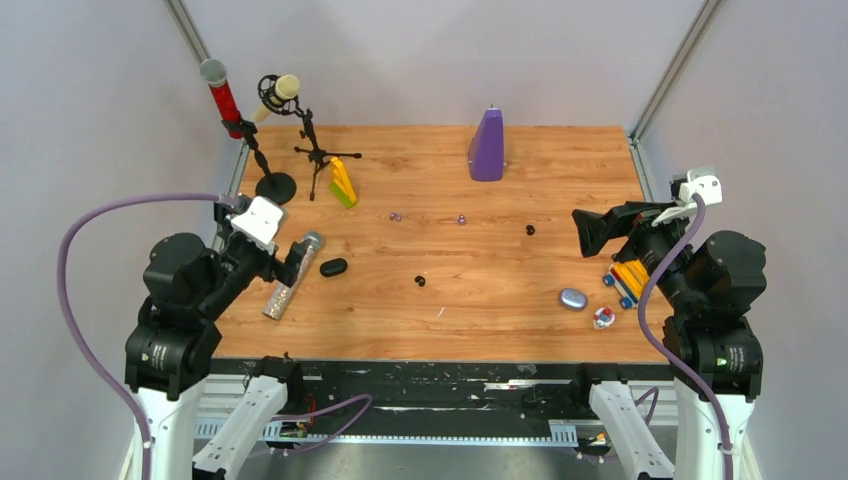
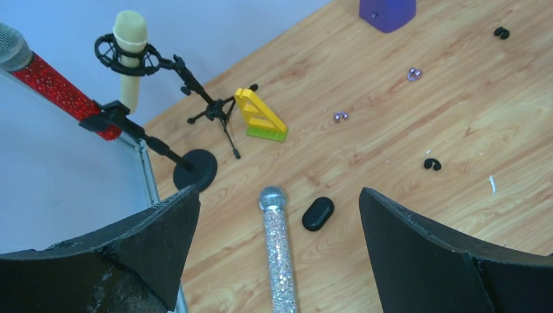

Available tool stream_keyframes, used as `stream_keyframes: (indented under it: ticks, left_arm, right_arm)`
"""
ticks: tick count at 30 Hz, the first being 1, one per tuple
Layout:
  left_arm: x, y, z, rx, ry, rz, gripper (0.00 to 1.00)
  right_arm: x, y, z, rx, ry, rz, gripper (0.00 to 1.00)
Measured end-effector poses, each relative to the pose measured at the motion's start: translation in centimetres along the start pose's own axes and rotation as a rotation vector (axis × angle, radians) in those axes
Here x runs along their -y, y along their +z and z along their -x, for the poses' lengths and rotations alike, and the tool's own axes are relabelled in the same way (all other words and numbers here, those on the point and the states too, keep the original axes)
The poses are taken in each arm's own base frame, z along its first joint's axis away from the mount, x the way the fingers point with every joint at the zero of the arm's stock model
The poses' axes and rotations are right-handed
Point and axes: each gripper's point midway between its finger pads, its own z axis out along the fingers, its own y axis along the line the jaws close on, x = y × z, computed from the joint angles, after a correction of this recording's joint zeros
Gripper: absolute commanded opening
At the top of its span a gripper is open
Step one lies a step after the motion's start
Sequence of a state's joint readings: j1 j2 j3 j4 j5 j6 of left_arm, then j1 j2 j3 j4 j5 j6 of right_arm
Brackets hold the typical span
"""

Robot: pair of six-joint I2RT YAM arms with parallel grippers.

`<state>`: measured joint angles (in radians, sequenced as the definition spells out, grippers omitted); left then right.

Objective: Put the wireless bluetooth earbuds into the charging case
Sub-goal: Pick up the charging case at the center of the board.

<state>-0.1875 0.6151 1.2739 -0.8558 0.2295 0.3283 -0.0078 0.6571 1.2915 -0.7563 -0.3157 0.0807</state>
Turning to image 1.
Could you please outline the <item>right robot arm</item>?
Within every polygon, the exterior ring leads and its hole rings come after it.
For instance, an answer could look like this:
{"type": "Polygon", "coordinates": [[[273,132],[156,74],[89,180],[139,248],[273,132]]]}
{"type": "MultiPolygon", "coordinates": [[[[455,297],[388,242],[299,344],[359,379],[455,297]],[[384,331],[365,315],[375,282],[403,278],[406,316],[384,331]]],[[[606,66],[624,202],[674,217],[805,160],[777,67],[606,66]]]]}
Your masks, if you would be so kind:
{"type": "Polygon", "coordinates": [[[637,307],[646,340],[669,362],[678,408],[676,459],[662,467],[648,446],[646,425],[626,418],[615,404],[617,383],[595,378],[577,383],[571,403],[584,417],[598,416],[612,436],[632,479],[736,479],[739,444],[762,390],[764,353],[746,318],[766,289],[764,246],[735,231],[690,244],[707,206],[700,195],[682,217],[668,222],[672,203],[626,202],[605,214],[572,213],[584,257],[597,255],[611,239],[626,242],[617,260],[638,260],[649,279],[644,298],[660,291],[672,308],[656,338],[647,324],[647,302],[637,307]]]}

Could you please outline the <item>black earbud charging case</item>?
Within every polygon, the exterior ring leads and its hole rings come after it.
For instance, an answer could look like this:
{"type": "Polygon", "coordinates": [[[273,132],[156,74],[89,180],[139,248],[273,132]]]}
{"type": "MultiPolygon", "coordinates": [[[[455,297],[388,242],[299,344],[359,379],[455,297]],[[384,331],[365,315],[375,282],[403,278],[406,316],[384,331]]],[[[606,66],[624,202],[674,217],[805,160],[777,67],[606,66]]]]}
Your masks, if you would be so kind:
{"type": "Polygon", "coordinates": [[[334,258],[323,262],[319,266],[319,272],[323,277],[330,278],[345,273],[348,262],[344,258],[334,258]]]}

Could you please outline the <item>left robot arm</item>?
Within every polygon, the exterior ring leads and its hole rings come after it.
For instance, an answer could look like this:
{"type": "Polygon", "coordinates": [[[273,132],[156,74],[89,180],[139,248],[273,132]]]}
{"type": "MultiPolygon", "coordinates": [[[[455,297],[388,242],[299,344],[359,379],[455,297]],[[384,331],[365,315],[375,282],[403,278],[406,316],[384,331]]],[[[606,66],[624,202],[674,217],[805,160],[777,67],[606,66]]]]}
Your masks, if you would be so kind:
{"type": "Polygon", "coordinates": [[[142,411],[142,474],[148,479],[234,479],[260,434],[279,412],[306,400],[300,363],[262,358],[235,410],[199,452],[193,451],[200,401],[222,339],[216,320],[259,278],[293,290],[321,246],[310,232],[278,259],[275,237],[286,212],[263,197],[219,207],[224,247],[196,235],[158,242],[143,273],[148,296],[126,345],[125,382],[142,411]]]}

